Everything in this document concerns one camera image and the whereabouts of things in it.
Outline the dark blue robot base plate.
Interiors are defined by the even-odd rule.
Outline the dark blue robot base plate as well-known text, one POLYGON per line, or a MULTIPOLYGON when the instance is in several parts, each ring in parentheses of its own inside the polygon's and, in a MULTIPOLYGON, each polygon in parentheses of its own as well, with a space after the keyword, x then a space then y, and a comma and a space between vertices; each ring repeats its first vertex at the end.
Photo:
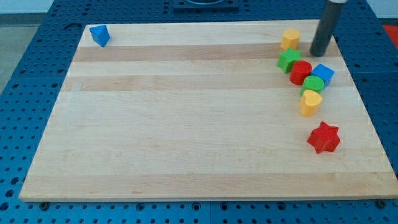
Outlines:
POLYGON ((224 11, 238 10, 239 0, 173 0, 173 11, 224 11))

